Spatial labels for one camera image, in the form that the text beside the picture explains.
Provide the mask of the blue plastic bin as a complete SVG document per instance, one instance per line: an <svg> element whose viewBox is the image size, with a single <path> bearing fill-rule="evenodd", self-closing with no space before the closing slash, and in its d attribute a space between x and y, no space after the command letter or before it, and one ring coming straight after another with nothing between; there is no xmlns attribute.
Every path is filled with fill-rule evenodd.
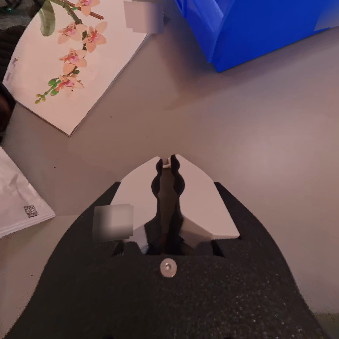
<svg viewBox="0 0 339 339"><path fill-rule="evenodd" d="M338 1L175 2L207 61L219 73L338 26Z"/></svg>

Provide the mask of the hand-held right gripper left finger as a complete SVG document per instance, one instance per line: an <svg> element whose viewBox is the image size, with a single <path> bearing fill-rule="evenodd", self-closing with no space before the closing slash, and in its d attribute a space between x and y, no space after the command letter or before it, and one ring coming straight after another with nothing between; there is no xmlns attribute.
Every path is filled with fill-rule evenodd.
<svg viewBox="0 0 339 339"><path fill-rule="evenodd" d="M158 212L158 194L152 191L152 183L158 175L158 163L162 167L162 159L156 156L126 175L111 201L112 206L133 207L132 234L125 242L135 242L143 254L150 248L145 226Z"/></svg>

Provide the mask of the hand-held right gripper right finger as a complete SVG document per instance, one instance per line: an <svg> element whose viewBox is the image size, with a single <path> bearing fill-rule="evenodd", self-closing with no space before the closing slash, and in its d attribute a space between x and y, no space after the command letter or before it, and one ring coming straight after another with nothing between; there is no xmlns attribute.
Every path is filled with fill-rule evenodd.
<svg viewBox="0 0 339 339"><path fill-rule="evenodd" d="M200 168L181 155L172 155L173 189L177 194L166 237L166 252L178 255L185 244L238 239L240 233L214 183Z"/></svg>

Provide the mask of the torn circle-print paper bag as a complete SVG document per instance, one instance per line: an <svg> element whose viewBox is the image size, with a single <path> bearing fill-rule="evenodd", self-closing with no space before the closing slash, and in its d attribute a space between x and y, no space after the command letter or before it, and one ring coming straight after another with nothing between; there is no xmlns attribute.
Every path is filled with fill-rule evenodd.
<svg viewBox="0 0 339 339"><path fill-rule="evenodd" d="M1 147L0 238L55 216L55 212Z"/></svg>

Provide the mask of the grey desk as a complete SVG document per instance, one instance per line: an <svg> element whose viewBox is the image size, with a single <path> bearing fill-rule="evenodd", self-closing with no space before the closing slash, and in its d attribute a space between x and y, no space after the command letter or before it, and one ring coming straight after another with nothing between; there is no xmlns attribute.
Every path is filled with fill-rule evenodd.
<svg viewBox="0 0 339 339"><path fill-rule="evenodd" d="M1 239L1 337L72 222L172 154L259 219L319 319L338 316L337 28L218 74L189 29L168 26L71 137L17 105L2 147L56 217Z"/></svg>

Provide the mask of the orchid instruction booklet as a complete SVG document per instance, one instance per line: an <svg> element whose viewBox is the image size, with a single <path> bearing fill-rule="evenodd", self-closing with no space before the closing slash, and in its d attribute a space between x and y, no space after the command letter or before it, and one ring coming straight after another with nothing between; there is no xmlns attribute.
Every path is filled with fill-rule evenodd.
<svg viewBox="0 0 339 339"><path fill-rule="evenodd" d="M32 1L2 84L18 104L71 136L148 38L131 1Z"/></svg>

